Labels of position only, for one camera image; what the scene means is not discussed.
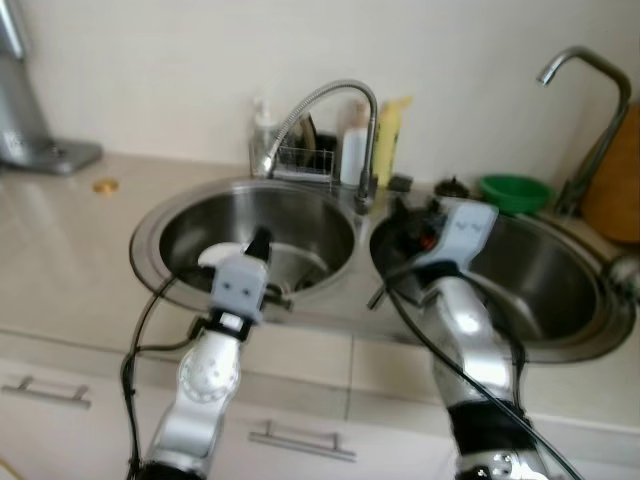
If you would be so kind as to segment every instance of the stainless steel sink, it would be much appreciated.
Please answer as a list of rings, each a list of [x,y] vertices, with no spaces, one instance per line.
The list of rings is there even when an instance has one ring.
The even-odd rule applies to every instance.
[[[408,201],[424,205],[413,192]],[[221,242],[246,243],[259,225],[275,239],[270,286],[293,310],[269,305],[268,322],[358,337],[418,344],[385,302],[366,303],[380,273],[397,259],[381,245],[389,199],[379,192],[369,214],[354,213],[353,192],[267,180],[214,182],[187,191],[151,211],[134,232],[131,263],[138,278],[157,289],[171,272],[194,266],[201,252]],[[578,240],[538,220],[499,217],[470,278],[496,319],[510,321],[533,362],[595,358],[619,346],[635,309],[600,278],[602,258]],[[165,297],[207,311],[210,280],[179,274]],[[417,279],[403,285],[420,295]]]
[[[384,245],[389,228],[383,222],[371,237],[381,273],[398,260]],[[492,317],[512,325],[532,360],[566,362],[609,352],[633,326],[633,307],[603,283],[601,268],[597,255],[561,231],[530,217],[500,216],[466,273]],[[421,298],[418,276],[398,288]]]
[[[206,311],[211,279],[185,270],[208,247],[248,244],[257,226],[275,239],[270,289],[288,297],[322,288],[355,246],[353,225],[332,198],[283,182],[238,180],[203,185],[152,211],[133,236],[132,265],[150,289],[177,274],[167,298]]]

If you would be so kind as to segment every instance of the drawer handle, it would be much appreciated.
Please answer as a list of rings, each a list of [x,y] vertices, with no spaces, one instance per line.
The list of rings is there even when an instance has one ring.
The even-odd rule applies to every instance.
[[[303,452],[309,453],[311,455],[333,458],[335,460],[342,460],[345,462],[356,462],[355,452],[350,452],[341,448],[340,444],[342,438],[338,433],[334,433],[332,435],[333,447],[330,448],[323,445],[315,445],[309,442],[302,442],[300,440],[294,440],[292,438],[277,436],[273,433],[275,429],[274,425],[274,422],[269,420],[267,422],[267,430],[265,433],[250,432],[249,441],[271,445],[272,447],[284,448],[286,450],[294,450],[296,452]]]
[[[64,395],[56,395],[55,393],[40,392],[38,390],[30,389],[29,387],[31,387],[34,381],[35,378],[33,378],[32,376],[27,376],[22,379],[20,385],[18,385],[17,387],[3,385],[0,390],[2,391],[2,393],[8,393],[10,395],[19,395],[39,400],[63,403],[66,405],[83,408],[85,410],[91,408],[91,401],[87,400],[86,398],[82,398],[89,391],[89,387],[87,387],[86,385],[80,385],[72,396],[65,397]]]

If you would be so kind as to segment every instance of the faucet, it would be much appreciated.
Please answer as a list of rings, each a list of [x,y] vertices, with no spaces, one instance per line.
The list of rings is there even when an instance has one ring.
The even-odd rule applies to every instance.
[[[378,124],[378,102],[373,91],[364,83],[358,80],[336,80],[334,82],[327,83],[322,87],[314,90],[307,95],[287,116],[283,122],[278,135],[276,136],[271,148],[262,160],[262,165],[266,168],[266,174],[268,178],[273,178],[273,172],[276,168],[278,148],[284,141],[289,130],[300,120],[300,117],[307,111],[307,109],[315,103],[316,100],[324,97],[328,93],[335,90],[342,90],[345,88],[352,88],[358,90],[367,97],[369,101],[371,114],[369,116],[369,123],[367,125],[367,141],[365,144],[364,152],[364,165],[362,172],[360,173],[360,183],[355,195],[356,212],[358,214],[365,214],[369,209],[369,205],[373,200],[375,191],[375,180],[373,177],[373,141],[376,133],[376,126]]]
[[[547,86],[551,80],[553,80],[556,71],[572,58],[579,58],[613,80],[618,86],[619,100],[616,112],[607,130],[600,139],[597,148],[591,156],[585,160],[583,166],[578,169],[578,173],[576,173],[574,178],[565,183],[554,208],[555,213],[560,215],[572,215],[575,212],[580,199],[589,187],[593,176],[602,163],[602,159],[607,153],[607,150],[609,150],[620,125],[622,125],[627,115],[629,99],[631,98],[631,83],[625,73],[607,59],[586,47],[578,46],[563,50],[544,67],[536,80],[542,85]]]

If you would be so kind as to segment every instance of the sink basin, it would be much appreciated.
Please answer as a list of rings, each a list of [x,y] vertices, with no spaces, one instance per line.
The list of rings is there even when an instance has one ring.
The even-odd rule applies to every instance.
[[[331,197],[283,182],[241,180],[203,185],[154,209],[133,235],[131,262],[150,289],[176,273],[167,299],[206,311],[211,279],[179,272],[197,265],[213,245],[232,242],[241,249],[257,226],[274,237],[269,288],[288,297],[322,288],[355,246],[349,216]]]
[[[373,232],[370,249],[381,274],[398,265],[385,244],[389,222]],[[492,318],[508,321],[536,362],[595,358],[630,333],[634,312],[600,279],[601,261],[568,235],[530,217],[499,216],[485,248],[470,265]],[[398,285],[421,298],[419,277]]]

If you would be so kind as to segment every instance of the wooden cutting board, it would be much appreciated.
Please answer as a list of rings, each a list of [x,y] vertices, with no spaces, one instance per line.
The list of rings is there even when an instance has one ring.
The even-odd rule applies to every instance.
[[[581,210],[585,221],[603,236],[640,243],[640,104],[631,105]]]

